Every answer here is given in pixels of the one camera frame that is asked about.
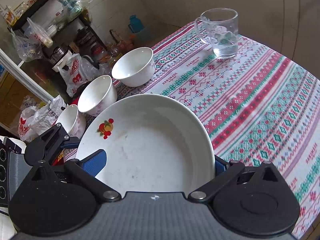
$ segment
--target clear glass pitcher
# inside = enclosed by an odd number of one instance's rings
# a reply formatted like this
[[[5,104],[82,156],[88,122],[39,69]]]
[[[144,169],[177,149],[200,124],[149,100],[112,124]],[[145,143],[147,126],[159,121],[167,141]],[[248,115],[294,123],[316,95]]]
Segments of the clear glass pitcher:
[[[198,22],[203,22],[208,36],[203,37]],[[195,20],[195,30],[200,40],[211,44],[213,52],[222,58],[234,57],[238,51],[238,13],[228,8],[205,11]]]

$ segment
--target patterned tablecloth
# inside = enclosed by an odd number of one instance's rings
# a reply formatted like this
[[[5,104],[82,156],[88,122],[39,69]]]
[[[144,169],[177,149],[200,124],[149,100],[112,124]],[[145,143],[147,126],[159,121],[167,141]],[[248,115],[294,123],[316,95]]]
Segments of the patterned tablecloth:
[[[236,57],[218,58],[190,23],[153,47],[150,82],[114,82],[118,97],[174,98],[201,120],[217,156],[247,166],[272,161],[300,203],[300,238],[320,212],[320,81],[265,45],[243,36],[238,44]]]

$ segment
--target tablecloth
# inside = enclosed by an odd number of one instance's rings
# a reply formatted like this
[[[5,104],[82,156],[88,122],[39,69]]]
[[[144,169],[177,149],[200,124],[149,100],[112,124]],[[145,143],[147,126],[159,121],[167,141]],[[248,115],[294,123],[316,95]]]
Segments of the tablecloth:
[[[300,238],[320,212],[320,81],[263,44],[239,36],[238,45],[235,57],[219,58],[190,23],[153,47],[150,82],[114,82],[118,99],[174,98],[200,119],[217,156],[247,166],[272,161],[301,205],[293,231]]]

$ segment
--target floor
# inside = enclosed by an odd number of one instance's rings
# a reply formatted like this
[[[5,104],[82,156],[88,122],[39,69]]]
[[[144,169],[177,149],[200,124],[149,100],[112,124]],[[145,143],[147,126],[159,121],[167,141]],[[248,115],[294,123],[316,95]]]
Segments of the floor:
[[[320,214],[300,240],[316,240],[320,237]]]

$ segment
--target blue thermos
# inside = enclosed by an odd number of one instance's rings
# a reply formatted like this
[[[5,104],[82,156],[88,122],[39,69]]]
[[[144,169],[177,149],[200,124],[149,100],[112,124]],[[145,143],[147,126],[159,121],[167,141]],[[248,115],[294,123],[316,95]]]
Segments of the blue thermos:
[[[128,25],[128,27],[132,31],[132,33],[138,33],[144,28],[140,19],[135,15],[130,16],[130,24]]]

